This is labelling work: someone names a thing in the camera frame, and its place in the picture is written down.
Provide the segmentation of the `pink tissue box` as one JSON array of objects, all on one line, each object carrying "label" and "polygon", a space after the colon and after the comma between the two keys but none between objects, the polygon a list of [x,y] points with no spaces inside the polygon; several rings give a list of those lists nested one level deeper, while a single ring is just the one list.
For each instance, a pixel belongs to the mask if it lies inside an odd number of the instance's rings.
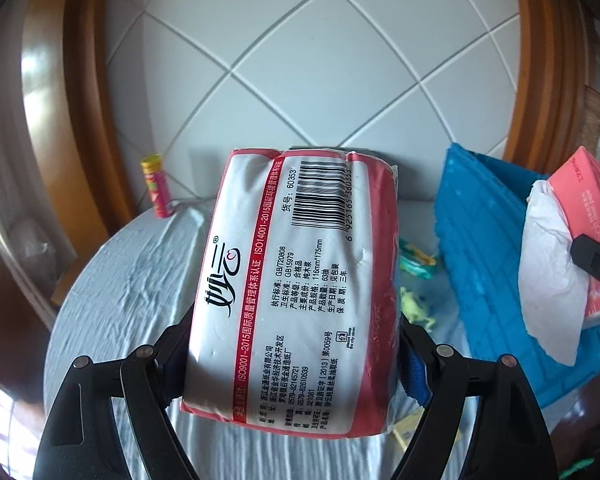
[{"label": "pink tissue box", "polygon": [[567,366],[576,364],[581,333],[600,325],[600,278],[572,255],[581,235],[600,252],[600,163],[583,146],[532,184],[518,269],[527,333]]}]

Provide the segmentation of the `red white tissue pack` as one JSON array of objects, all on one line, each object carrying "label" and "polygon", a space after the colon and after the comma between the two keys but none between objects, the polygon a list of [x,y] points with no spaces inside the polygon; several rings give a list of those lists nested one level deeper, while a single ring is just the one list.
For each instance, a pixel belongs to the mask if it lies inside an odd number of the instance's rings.
[{"label": "red white tissue pack", "polygon": [[396,170],[375,156],[232,152],[201,261],[182,409],[307,438],[386,431],[398,234]]}]

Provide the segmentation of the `yellow sticky note pad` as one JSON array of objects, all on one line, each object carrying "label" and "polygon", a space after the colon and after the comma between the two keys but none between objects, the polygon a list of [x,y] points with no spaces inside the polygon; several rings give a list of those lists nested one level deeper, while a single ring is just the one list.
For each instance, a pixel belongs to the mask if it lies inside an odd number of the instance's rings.
[{"label": "yellow sticky note pad", "polygon": [[417,427],[424,414],[421,406],[413,408],[406,414],[394,414],[394,421],[391,425],[390,436],[402,452],[405,452],[414,438]]}]

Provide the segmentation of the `blue plastic storage crate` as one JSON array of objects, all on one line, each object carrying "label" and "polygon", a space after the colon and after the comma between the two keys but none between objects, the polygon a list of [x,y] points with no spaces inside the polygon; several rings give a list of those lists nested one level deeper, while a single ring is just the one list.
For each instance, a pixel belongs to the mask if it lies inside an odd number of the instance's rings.
[{"label": "blue plastic storage crate", "polygon": [[537,180],[534,171],[452,144],[434,232],[472,356],[493,361],[512,354],[546,408],[600,374],[600,326],[583,331],[573,366],[554,361],[526,331],[518,268],[526,199]]}]

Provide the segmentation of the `rolled patterned mat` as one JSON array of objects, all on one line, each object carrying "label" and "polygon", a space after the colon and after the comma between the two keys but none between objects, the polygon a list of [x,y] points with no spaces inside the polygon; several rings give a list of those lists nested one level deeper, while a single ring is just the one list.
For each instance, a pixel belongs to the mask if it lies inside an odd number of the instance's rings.
[{"label": "rolled patterned mat", "polygon": [[582,120],[578,143],[596,155],[600,140],[600,92],[590,86],[584,88]]}]

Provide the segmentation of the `light blue tablecloth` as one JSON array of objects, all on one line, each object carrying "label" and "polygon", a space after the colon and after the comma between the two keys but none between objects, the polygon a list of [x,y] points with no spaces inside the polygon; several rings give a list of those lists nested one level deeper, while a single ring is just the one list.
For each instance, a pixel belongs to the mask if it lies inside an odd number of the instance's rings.
[{"label": "light blue tablecloth", "polygon": [[[62,304],[48,344],[44,405],[72,362],[125,358],[181,321],[194,301],[213,200],[182,200],[174,215],[148,210],[99,249]],[[204,479],[388,479],[403,456],[393,434],[344,440],[279,436],[168,409]]]}]

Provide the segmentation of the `green monster toy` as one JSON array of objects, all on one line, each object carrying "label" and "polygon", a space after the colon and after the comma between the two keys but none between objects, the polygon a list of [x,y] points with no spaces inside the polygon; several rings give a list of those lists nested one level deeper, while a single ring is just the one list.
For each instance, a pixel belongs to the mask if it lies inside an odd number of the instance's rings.
[{"label": "green monster toy", "polygon": [[431,333],[436,325],[436,319],[430,314],[425,300],[405,287],[399,289],[400,310],[407,321],[422,327]]}]

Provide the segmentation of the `teal green toy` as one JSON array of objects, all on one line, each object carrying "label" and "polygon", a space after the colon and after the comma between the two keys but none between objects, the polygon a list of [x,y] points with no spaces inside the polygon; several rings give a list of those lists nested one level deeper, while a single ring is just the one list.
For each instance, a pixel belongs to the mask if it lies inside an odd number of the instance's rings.
[{"label": "teal green toy", "polygon": [[427,255],[415,245],[404,238],[399,238],[398,267],[402,272],[414,276],[414,278],[423,278],[430,280],[437,271],[438,259],[435,256]]}]

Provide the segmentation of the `pink yellow tube can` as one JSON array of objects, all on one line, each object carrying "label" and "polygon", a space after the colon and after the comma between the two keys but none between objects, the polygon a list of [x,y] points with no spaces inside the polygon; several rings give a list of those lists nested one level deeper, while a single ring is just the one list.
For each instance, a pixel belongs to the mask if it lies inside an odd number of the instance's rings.
[{"label": "pink yellow tube can", "polygon": [[171,194],[168,182],[166,182],[166,174],[163,171],[161,155],[152,154],[143,158],[140,166],[154,213],[158,218],[171,217],[173,214]]}]

